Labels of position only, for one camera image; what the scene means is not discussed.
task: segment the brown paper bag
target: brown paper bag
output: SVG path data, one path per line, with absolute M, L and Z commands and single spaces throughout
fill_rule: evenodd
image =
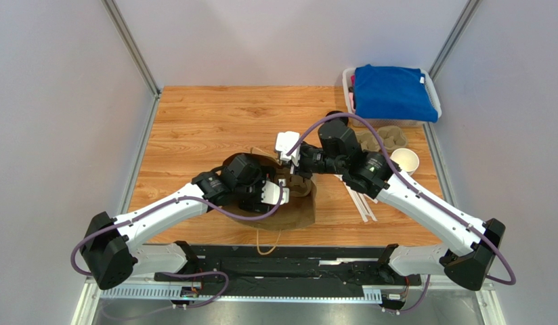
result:
M 229 165 L 233 158 L 239 154 L 234 154 L 225 159 L 223 165 Z M 234 220 L 243 225 L 269 231 L 299 229 L 315 223 L 315 196 L 317 194 L 315 182 L 311 179 L 304 179 L 301 176 L 291 175 L 288 168 L 281 167 L 270 155 L 247 155 L 257 159 L 262 166 L 275 167 L 276 179 L 274 181 L 280 178 L 287 180 L 287 187 L 290 190 L 289 203 L 281 205 L 274 215 L 263 220 Z M 243 215 L 245 217 L 256 217 L 261 214 L 241 210 L 236 203 L 225 206 L 224 209 L 231 213 Z

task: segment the gray floor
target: gray floor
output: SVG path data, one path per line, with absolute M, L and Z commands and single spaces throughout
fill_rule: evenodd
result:
M 420 292 L 410 292 L 408 304 L 415 302 Z M 169 306 L 167 301 L 104 299 L 108 315 L 138 316 Z M 148 318 L 129 322 L 109 320 L 99 312 L 94 324 L 220 324 L 220 325 L 312 325 L 312 324 L 483 324 L 475 293 L 467 290 L 435 290 L 419 308 L 400 316 L 382 313 L 379 306 L 334 303 L 233 303 L 216 302 L 191 310 L 167 310 Z

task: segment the paper cup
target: paper cup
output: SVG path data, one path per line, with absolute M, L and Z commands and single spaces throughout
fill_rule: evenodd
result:
M 419 167 L 419 157 L 415 152 L 407 148 L 399 148 L 391 154 L 391 159 L 395 161 L 402 170 L 409 176 L 413 175 Z

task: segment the black round object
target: black round object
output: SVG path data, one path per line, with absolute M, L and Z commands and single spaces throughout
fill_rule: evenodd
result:
M 329 115 L 333 115 L 333 114 L 337 114 L 337 113 L 343 113 L 340 110 L 332 110 L 331 112 L 327 113 L 327 115 L 325 116 L 329 116 Z M 340 117 L 339 120 L 343 123 L 345 123 L 345 126 L 349 126 L 349 117 Z

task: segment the robotic arm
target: robotic arm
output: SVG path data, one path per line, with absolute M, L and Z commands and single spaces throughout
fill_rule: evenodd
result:
M 446 274 L 464 288 L 481 288 L 505 232 L 501 222 L 491 219 L 484 223 L 463 213 L 424 189 L 382 154 L 363 151 L 353 130 L 341 119 L 332 118 L 318 133 L 321 148 L 305 142 L 298 146 L 299 134 L 295 132 L 278 134 L 275 149 L 292 174 L 307 178 L 314 173 L 342 175 L 351 189 L 404 212 L 443 242 L 422 247 L 390 244 L 379 257 L 380 265 L 401 276 Z M 211 209 L 220 210 L 232 202 L 238 202 L 243 210 L 265 213 L 254 218 L 226 213 L 232 217 L 258 220 L 271 215 L 288 202 L 289 196 L 288 189 L 283 188 L 284 179 L 272 182 L 274 174 L 272 167 L 263 167 L 254 158 L 240 154 L 228 166 L 201 173 L 172 195 L 140 210 L 115 218 L 100 213 L 91 220 L 85 239 L 73 251 L 73 267 L 92 275 L 103 290 L 132 275 L 184 271 L 192 256 L 188 246 L 180 242 L 145 243 L 183 220 Z M 74 262 L 79 249 L 90 274 Z M 510 282 L 515 283 L 511 275 Z

